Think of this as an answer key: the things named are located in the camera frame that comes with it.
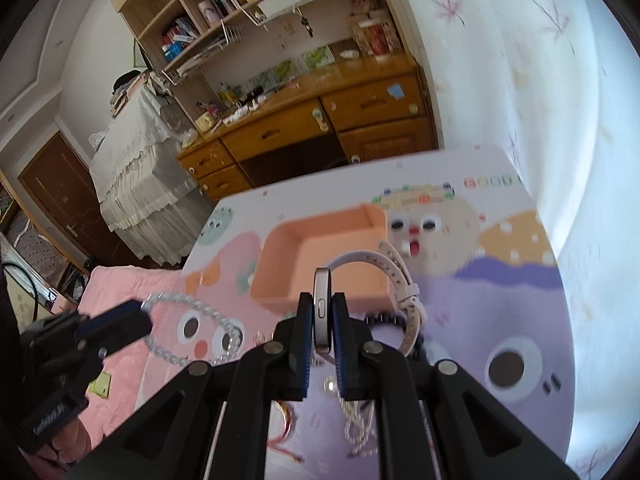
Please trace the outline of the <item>yellow mug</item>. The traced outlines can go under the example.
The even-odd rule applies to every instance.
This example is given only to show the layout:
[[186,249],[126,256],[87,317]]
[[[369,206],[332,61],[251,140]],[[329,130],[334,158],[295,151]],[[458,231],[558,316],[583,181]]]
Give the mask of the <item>yellow mug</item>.
[[209,130],[215,128],[217,123],[217,119],[210,114],[209,112],[205,112],[201,114],[201,116],[195,121],[196,128],[200,133],[206,133]]

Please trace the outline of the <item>pink open tray box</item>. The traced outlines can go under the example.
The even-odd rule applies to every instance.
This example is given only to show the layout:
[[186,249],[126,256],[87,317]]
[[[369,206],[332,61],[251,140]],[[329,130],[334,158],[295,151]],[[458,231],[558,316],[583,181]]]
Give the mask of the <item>pink open tray box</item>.
[[[274,313],[292,312],[301,292],[314,290],[314,271],[352,250],[375,250],[387,237],[386,214],[371,204],[284,222],[266,237],[250,286],[252,299]],[[332,273],[332,288],[352,297],[338,282],[344,275]]]

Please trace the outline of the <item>brown wooden door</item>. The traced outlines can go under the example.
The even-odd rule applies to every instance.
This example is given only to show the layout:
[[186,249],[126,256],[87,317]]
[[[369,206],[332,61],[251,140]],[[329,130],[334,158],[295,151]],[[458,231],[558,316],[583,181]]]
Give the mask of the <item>brown wooden door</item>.
[[107,227],[88,168],[55,133],[18,175],[47,218],[92,264],[126,266],[134,255]]

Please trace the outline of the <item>wooden desk with drawers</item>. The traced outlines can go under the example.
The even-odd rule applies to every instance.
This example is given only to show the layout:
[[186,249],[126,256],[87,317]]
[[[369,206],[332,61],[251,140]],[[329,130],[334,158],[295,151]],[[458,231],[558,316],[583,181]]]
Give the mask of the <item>wooden desk with drawers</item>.
[[433,151],[431,103],[408,53],[338,62],[301,76],[178,163],[212,200],[349,164]]

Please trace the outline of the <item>white strap smartwatch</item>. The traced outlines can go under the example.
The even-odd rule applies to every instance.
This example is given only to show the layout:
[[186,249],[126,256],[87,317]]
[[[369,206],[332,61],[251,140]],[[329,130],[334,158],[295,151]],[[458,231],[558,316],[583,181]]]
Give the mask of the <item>white strap smartwatch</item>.
[[426,312],[420,299],[420,288],[402,260],[398,250],[387,240],[380,240],[375,250],[352,250],[314,271],[314,351],[326,362],[333,363],[331,336],[332,273],[352,297],[357,314],[400,312],[405,318],[404,339],[399,351],[410,356],[418,342]]

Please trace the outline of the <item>hanging keys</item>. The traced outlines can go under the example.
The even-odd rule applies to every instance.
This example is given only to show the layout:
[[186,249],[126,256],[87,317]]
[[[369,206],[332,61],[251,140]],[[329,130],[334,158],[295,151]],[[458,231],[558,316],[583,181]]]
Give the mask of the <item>hanging keys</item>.
[[299,14],[300,16],[300,24],[302,24],[303,28],[306,30],[306,33],[310,38],[314,38],[314,29],[311,27],[310,21],[304,14]]

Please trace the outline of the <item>red patterned paper cup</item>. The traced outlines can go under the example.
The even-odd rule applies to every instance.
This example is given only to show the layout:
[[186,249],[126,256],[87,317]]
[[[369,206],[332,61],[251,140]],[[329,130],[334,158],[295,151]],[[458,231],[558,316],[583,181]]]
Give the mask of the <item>red patterned paper cup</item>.
[[375,58],[388,58],[392,53],[400,50],[400,44],[393,29],[386,26],[384,20],[368,18],[360,21],[358,27]]

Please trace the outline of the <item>white floral curtain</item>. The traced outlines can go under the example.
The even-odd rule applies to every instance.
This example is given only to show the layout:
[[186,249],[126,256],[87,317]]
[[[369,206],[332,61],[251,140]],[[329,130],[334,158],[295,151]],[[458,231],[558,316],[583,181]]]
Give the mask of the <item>white floral curtain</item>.
[[639,57],[603,0],[387,0],[445,148],[500,145],[550,238],[576,356],[568,460],[616,475],[639,423]]

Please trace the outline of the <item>white lace covered furniture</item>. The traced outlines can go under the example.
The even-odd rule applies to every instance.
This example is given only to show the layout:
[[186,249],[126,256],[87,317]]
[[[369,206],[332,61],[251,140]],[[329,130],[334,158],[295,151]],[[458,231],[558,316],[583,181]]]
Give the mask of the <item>white lace covered furniture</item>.
[[179,263],[214,209],[177,160],[192,133],[177,103],[145,84],[104,131],[90,162],[103,220],[140,259]]

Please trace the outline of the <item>white tube on desk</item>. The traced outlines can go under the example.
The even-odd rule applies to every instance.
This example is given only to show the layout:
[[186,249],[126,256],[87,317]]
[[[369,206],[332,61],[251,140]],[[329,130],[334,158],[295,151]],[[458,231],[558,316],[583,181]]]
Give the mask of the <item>white tube on desk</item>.
[[343,50],[338,55],[343,60],[356,60],[360,58],[360,53],[357,50]]

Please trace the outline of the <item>green small object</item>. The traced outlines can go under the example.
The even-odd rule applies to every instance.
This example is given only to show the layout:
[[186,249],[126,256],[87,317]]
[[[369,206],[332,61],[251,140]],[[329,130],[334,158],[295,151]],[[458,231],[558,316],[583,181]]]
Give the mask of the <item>green small object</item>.
[[99,376],[90,382],[88,391],[100,399],[106,400],[110,397],[112,376],[107,372],[101,372]]

